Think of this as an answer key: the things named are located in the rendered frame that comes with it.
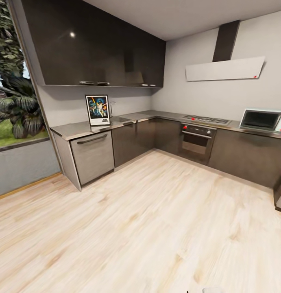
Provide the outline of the poster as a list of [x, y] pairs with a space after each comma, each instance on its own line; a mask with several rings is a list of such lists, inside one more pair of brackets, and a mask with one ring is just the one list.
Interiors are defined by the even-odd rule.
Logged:
[[90, 126], [111, 125], [108, 94], [85, 95]]

